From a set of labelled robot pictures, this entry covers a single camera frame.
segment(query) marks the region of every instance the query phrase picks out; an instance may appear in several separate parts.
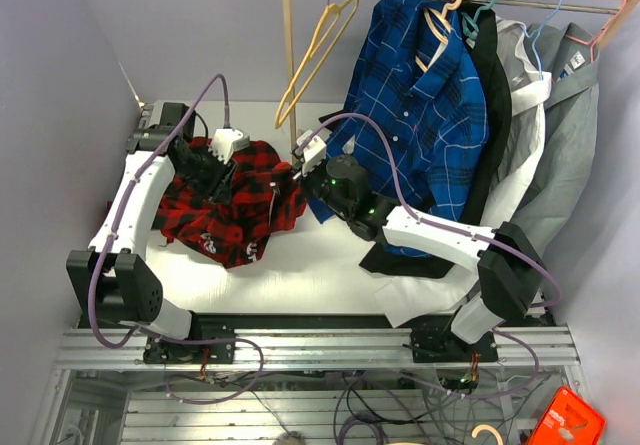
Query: hanging clothes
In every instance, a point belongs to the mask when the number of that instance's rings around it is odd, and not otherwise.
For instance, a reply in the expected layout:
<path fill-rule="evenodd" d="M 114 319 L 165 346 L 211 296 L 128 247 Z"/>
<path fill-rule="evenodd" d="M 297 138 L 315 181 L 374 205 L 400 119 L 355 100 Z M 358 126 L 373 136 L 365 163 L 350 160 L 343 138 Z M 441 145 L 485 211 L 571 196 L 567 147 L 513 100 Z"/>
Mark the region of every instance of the hanging clothes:
<path fill-rule="evenodd" d="M 499 227 L 513 216 L 542 156 L 544 102 L 551 93 L 551 74 L 532 65 L 524 48 L 523 24 L 497 18 L 498 57 L 511 90 L 512 120 L 505 153 L 492 178 L 481 226 Z M 397 277 L 376 292 L 376 300 L 392 326 L 427 313 L 450 309 L 469 293 L 478 279 L 455 265 L 440 279 Z"/>
<path fill-rule="evenodd" d="M 382 127 L 410 205 L 457 221 L 489 130 L 482 86 L 463 45 L 457 13 L 448 15 L 452 31 L 446 47 L 425 21 L 424 9 L 443 6 L 437 0 L 381 0 L 375 6 L 344 110 L 367 115 Z M 416 55 L 424 63 L 434 60 L 426 73 L 415 63 Z M 345 150 L 353 150 L 369 172 L 373 191 L 396 197 L 375 130 L 361 120 L 344 120 L 327 141 L 327 156 Z M 320 202 L 311 208 L 321 222 L 333 214 Z"/>
<path fill-rule="evenodd" d="M 598 115 L 598 55 L 568 37 L 591 37 L 575 23 L 559 30 L 545 26 L 536 42 L 544 70 L 554 86 L 545 102 L 546 144 L 531 186 L 513 215 L 542 255 L 569 219 L 591 173 Z M 533 57 L 531 39 L 525 39 Z"/>
<path fill-rule="evenodd" d="M 478 4 L 463 3 L 458 10 L 474 16 L 479 7 Z M 460 215 L 460 223 L 467 225 L 480 223 L 491 180 L 502 161 L 511 129 L 511 91 L 498 57 L 495 12 L 481 11 L 477 25 L 478 35 L 475 43 L 465 40 L 465 45 L 477 70 L 487 102 L 489 138 L 478 159 L 469 195 Z M 395 255 L 385 251 L 381 244 L 375 244 L 362 259 L 360 266 L 373 273 L 425 278 L 442 278 L 453 266 L 453 263 L 440 257 L 421 255 Z"/>
<path fill-rule="evenodd" d="M 206 146 L 202 137 L 191 147 Z M 211 203 L 180 177 L 167 187 L 153 226 L 168 242 L 179 240 L 225 268 L 262 258 L 273 232 L 293 229 L 306 201 L 271 145 L 262 141 L 233 154 L 237 168 L 231 182 L 231 203 Z"/>

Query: orange box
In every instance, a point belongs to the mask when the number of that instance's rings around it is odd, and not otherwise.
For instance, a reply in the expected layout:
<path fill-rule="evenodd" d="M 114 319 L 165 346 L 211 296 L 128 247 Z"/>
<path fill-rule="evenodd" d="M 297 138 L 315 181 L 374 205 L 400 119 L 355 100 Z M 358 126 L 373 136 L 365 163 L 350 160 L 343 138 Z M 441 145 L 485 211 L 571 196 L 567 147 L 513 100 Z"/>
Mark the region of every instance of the orange box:
<path fill-rule="evenodd" d="M 527 445 L 596 445 L 607 420 L 568 387 L 558 389 Z"/>

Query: gray wall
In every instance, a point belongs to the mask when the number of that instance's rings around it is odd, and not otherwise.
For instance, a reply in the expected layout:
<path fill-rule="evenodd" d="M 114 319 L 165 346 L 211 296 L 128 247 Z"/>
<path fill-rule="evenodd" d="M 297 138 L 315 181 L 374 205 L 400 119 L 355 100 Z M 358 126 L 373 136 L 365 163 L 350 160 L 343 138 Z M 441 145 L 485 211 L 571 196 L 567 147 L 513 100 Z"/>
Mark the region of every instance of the gray wall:
<path fill-rule="evenodd" d="M 192 99 L 218 71 L 229 79 L 232 100 L 280 101 L 287 71 L 281 0 L 88 1 L 143 100 Z M 361 0 L 303 101 L 344 101 L 377 1 Z M 326 3 L 293 0 L 296 64 Z M 517 8 L 500 13 L 523 21 L 545 15 Z"/>
<path fill-rule="evenodd" d="M 600 21 L 581 17 L 596 31 Z M 576 340 L 587 383 L 607 416 L 610 445 L 638 441 L 640 416 L 640 10 L 599 65 L 591 179 L 545 260 L 565 291 L 556 318 Z"/>
<path fill-rule="evenodd" d="M 26 443 L 62 331 L 64 264 L 113 196 L 137 112 L 85 0 L 0 0 L 0 441 Z"/>

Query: yellow hanger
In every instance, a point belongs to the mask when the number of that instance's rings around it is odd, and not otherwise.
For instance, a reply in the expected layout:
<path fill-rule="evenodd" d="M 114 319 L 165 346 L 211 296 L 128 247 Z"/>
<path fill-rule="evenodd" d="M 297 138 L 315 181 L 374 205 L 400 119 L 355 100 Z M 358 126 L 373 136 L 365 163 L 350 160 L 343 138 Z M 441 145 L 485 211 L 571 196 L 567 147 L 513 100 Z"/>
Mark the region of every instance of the yellow hanger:
<path fill-rule="evenodd" d="M 338 24 L 338 21 L 340 20 L 340 17 L 342 16 L 342 11 L 346 7 L 348 7 L 351 3 L 355 3 L 355 5 L 353 7 L 353 10 L 351 11 L 349 16 L 345 20 L 344 25 L 342 25 L 342 28 L 340 28 L 340 30 L 338 30 L 338 32 L 336 33 L 335 38 L 328 45 L 327 50 L 324 52 L 322 57 L 320 57 L 320 59 L 318 60 L 318 63 L 316 64 L 315 68 L 309 74 L 309 77 L 307 78 L 307 81 L 304 82 L 302 87 L 300 87 L 300 90 L 298 90 L 298 93 L 294 97 L 292 97 L 291 101 L 289 102 L 289 107 L 284 111 L 284 113 L 282 113 L 282 108 L 284 107 L 285 102 L 289 98 L 289 95 L 291 94 L 291 91 L 293 90 L 293 87 L 295 86 L 296 82 L 298 81 L 298 78 L 300 78 L 300 74 L 302 73 L 302 71 L 304 70 L 306 65 L 311 60 L 313 60 L 313 58 L 315 57 L 315 55 L 318 52 L 318 50 L 320 49 L 320 47 L 322 47 L 324 42 L 329 37 L 329 34 L 336 27 L 336 25 Z M 278 105 L 278 111 L 276 112 L 276 122 L 275 122 L 275 127 L 276 128 L 280 128 L 282 126 L 284 121 L 287 119 L 287 117 L 289 116 L 289 114 L 293 110 L 293 107 L 296 105 L 296 103 L 298 103 L 298 100 L 300 100 L 300 97 L 302 96 L 302 94 L 305 92 L 305 90 L 307 89 L 307 87 L 311 83 L 311 80 L 313 80 L 313 77 L 316 76 L 316 74 L 318 73 L 318 70 L 320 70 L 320 67 L 322 67 L 322 64 L 324 63 L 324 61 L 327 59 L 327 57 L 331 53 L 331 50 L 333 50 L 333 47 L 336 45 L 336 43 L 338 42 L 338 40 L 342 36 L 342 33 L 344 32 L 344 30 L 347 28 L 347 25 L 349 25 L 349 22 L 351 21 L 351 19 L 355 15 L 356 11 L 358 10 L 358 6 L 359 5 L 360 5 L 360 0 L 345 0 L 340 5 L 338 5 L 336 3 L 332 3 L 331 5 L 327 5 L 327 7 L 324 9 L 324 12 L 322 13 L 322 16 L 320 17 L 320 21 L 318 22 L 318 25 L 316 26 L 316 30 L 315 30 L 315 32 L 313 32 L 313 37 L 311 38 L 311 44 L 309 45 L 309 48 L 307 49 L 307 53 L 304 55 L 304 58 L 302 59 L 302 62 L 300 62 L 300 66 L 298 67 L 298 70 L 296 70 L 295 75 L 291 79 L 291 83 L 289 83 L 289 87 L 287 88 L 287 91 L 284 92 L 284 96 L 282 97 L 282 100 L 280 100 L 280 105 Z M 330 23 L 330 25 L 327 28 L 327 30 L 323 33 L 323 29 L 324 29 L 325 25 L 329 22 L 329 20 L 331 18 L 333 18 L 333 21 Z"/>
<path fill-rule="evenodd" d="M 471 437 L 476 438 L 478 434 L 482 431 L 487 431 L 491 433 L 494 437 L 496 437 L 496 441 L 498 442 L 498 445 L 504 445 L 504 442 L 502 441 L 502 437 L 500 436 L 498 431 L 490 425 L 478 425 L 476 428 L 473 429 L 473 432 L 471 432 Z"/>
<path fill-rule="evenodd" d="M 433 8 L 424 10 L 424 18 L 427 21 L 427 25 L 429 25 L 429 29 L 431 30 L 431 32 L 433 32 L 436 38 L 440 40 L 440 42 L 444 45 L 447 45 L 449 43 L 449 39 L 446 36 L 444 36 L 442 33 L 440 33 L 440 30 L 436 28 L 435 24 L 433 23 L 433 20 L 431 19 L 431 14 L 433 14 L 438 20 L 440 20 L 440 23 L 442 23 L 442 25 L 444 26 L 445 30 L 447 30 L 447 32 L 451 32 L 451 24 L 447 20 L 447 13 L 451 10 L 456 10 L 461 3 L 462 3 L 462 0 L 454 0 L 452 3 L 447 2 L 443 7 L 442 12 L 439 12 L 438 10 L 435 10 Z M 427 71 L 426 65 L 422 60 L 420 60 L 420 58 L 416 57 L 416 63 L 418 64 L 418 66 L 423 72 Z"/>

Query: red plaid shirt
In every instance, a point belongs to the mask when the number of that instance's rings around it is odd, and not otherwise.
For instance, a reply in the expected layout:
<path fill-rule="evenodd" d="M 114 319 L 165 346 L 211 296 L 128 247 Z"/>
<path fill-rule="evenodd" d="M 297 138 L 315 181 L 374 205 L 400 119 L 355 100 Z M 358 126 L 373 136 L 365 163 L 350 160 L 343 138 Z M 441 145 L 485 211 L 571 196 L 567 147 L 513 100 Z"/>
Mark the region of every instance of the red plaid shirt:
<path fill-rule="evenodd" d="M 194 138 L 190 146 L 206 146 L 205 140 Z M 154 221 L 168 242 L 178 239 L 225 268 L 260 260 L 269 235 L 291 230 L 306 206 L 291 165 L 281 162 L 268 143 L 252 141 L 233 160 L 230 204 L 205 200 L 176 176 Z"/>

